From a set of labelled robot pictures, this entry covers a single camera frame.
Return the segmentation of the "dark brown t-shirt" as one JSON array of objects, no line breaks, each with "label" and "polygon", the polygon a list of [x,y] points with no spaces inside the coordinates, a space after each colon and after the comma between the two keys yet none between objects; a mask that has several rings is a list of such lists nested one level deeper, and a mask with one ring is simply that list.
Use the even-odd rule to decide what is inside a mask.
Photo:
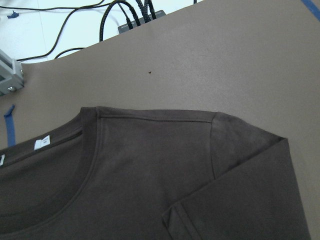
[{"label": "dark brown t-shirt", "polygon": [[3,240],[308,240],[288,140],[222,112],[83,107],[0,152]]}]

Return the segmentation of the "black usb hub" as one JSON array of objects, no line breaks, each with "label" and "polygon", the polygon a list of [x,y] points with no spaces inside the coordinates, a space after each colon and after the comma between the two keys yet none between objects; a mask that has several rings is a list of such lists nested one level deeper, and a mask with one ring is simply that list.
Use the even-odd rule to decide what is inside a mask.
[{"label": "black usb hub", "polygon": [[[156,19],[167,15],[163,10],[156,11],[154,14],[155,14]],[[143,25],[145,23],[145,20],[143,17],[140,17],[138,20],[141,25]],[[135,20],[131,21],[131,25],[133,28],[136,28],[138,26]],[[130,30],[127,23],[119,26],[117,29],[118,29],[119,34],[125,33]]]}]

